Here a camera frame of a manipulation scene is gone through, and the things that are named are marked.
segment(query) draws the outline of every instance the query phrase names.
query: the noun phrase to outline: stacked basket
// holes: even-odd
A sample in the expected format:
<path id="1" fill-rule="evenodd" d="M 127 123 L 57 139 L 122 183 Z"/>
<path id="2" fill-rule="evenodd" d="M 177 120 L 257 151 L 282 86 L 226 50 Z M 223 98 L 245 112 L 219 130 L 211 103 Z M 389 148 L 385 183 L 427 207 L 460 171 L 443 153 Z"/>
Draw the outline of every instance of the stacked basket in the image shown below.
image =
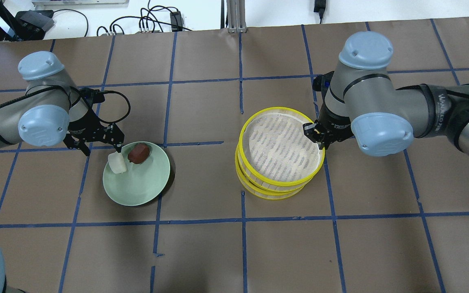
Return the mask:
<path id="1" fill-rule="evenodd" d="M 263 109 L 247 120 L 234 158 L 247 191 L 278 200 L 295 195 L 311 181 L 322 167 L 324 149 L 303 135 L 307 122 L 312 121 L 285 107 Z"/>

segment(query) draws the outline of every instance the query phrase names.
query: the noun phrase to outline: tiled surface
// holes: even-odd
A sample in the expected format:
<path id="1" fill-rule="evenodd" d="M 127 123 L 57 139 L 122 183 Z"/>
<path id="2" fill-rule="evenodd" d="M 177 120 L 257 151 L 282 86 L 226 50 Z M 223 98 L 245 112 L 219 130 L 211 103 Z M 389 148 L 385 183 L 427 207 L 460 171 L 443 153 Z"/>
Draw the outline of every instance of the tiled surface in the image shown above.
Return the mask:
<path id="1" fill-rule="evenodd" d="M 160 227 L 154 292 L 243 292 L 240 223 Z"/>
<path id="2" fill-rule="evenodd" d="M 153 226 L 76 228 L 63 292 L 147 292 L 153 233 Z"/>
<path id="3" fill-rule="evenodd" d="M 369 24 L 394 43 L 395 87 L 469 82 L 469 19 L 434 23 L 437 33 L 430 20 Z M 89 160 L 26 144 L 0 150 L 9 285 L 58 293 L 469 292 L 469 158 L 445 138 L 384 158 L 363 155 L 352 139 L 336 143 L 313 181 L 282 201 L 242 192 L 236 178 L 246 119 L 270 106 L 314 119 L 309 60 L 313 74 L 333 70 L 345 39 L 366 26 L 0 43 L 0 91 L 11 90 L 0 103 L 26 87 L 19 60 L 53 48 L 77 85 L 127 95 L 132 112 L 119 124 L 126 142 L 166 147 L 174 175 L 161 197 L 125 207 L 102 187 L 112 152 L 102 144 Z M 113 120 L 125 110 L 107 95 L 99 115 Z"/>
<path id="4" fill-rule="evenodd" d="M 0 229 L 9 286 L 57 292 L 69 236 L 69 227 Z"/>
<path id="5" fill-rule="evenodd" d="M 330 221 L 247 223 L 249 292 L 341 292 Z"/>
<path id="6" fill-rule="evenodd" d="M 347 292 L 438 292 L 421 219 L 338 221 Z"/>
<path id="7" fill-rule="evenodd" d="M 431 217 L 428 227 L 447 292 L 469 292 L 469 217 Z"/>
<path id="8" fill-rule="evenodd" d="M 17 71 L 22 58 L 32 52 L 48 51 L 52 41 L 0 43 L 0 90 L 26 89 L 26 81 Z"/>
<path id="9" fill-rule="evenodd" d="M 436 19 L 435 25 L 452 66 L 469 67 L 469 18 Z"/>

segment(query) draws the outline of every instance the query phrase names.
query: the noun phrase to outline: plate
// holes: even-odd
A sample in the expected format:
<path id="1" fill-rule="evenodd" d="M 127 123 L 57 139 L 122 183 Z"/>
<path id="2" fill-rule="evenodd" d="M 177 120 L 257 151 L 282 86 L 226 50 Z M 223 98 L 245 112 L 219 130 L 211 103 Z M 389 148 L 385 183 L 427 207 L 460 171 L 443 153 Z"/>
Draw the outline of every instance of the plate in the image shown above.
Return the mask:
<path id="1" fill-rule="evenodd" d="M 149 146 L 149 157 L 141 164 L 128 161 L 128 154 L 138 143 Z M 169 179 L 169 158 L 158 145 L 146 141 L 137 141 L 123 146 L 127 171 L 115 174 L 106 162 L 103 171 L 103 186 L 106 194 L 123 206 L 139 206 L 157 197 Z"/>

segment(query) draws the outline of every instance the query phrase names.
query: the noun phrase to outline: white floor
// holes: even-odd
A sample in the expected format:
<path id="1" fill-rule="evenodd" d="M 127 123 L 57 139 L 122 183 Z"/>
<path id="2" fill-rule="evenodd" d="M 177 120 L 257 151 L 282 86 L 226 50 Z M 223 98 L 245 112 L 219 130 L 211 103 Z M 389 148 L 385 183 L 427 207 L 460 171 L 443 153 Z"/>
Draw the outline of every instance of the white floor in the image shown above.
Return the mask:
<path id="1" fill-rule="evenodd" d="M 151 6 L 175 6 L 182 11 L 184 26 L 192 30 L 220 28 L 220 3 L 222 0 L 152 0 Z M 5 7 L 13 14 L 34 10 L 31 0 L 6 0 Z M 88 36 L 95 36 L 98 26 L 108 27 L 124 15 L 140 15 L 147 0 L 129 0 L 126 4 L 55 5 L 45 9 L 76 9 L 85 13 L 90 22 Z M 313 12 L 314 0 L 246 0 L 247 26 L 290 26 L 317 24 Z M 167 11 L 156 12 L 158 19 L 169 22 Z M 469 0 L 327 0 L 323 23 L 374 22 L 381 20 L 425 19 L 469 16 Z M 86 22 L 78 13 L 63 11 L 54 16 L 55 26 L 45 39 L 82 37 Z M 138 32 L 138 19 L 117 22 L 125 33 Z"/>

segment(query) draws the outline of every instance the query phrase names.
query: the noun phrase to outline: robotic arm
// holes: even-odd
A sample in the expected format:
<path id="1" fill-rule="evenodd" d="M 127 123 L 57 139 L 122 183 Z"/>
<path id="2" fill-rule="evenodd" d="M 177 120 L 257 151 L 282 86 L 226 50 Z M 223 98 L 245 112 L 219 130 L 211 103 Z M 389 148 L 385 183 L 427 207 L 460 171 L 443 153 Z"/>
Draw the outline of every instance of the robotic arm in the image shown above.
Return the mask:
<path id="1" fill-rule="evenodd" d="M 0 148 L 26 141 L 36 146 L 52 146 L 64 141 L 69 149 L 86 156 L 86 142 L 101 141 L 121 152 L 124 134 L 116 122 L 103 126 L 92 109 L 104 102 L 104 94 L 115 91 L 77 89 L 64 65 L 51 52 L 34 52 L 18 66 L 28 81 L 26 95 L 0 105 Z"/>
<path id="2" fill-rule="evenodd" d="M 386 71 L 392 54 L 377 32 L 350 36 L 335 71 L 314 80 L 324 103 L 314 124 L 303 125 L 305 135 L 320 148 L 354 135 L 371 156 L 398 153 L 414 138 L 447 136 L 469 155 L 469 84 L 395 90 Z"/>

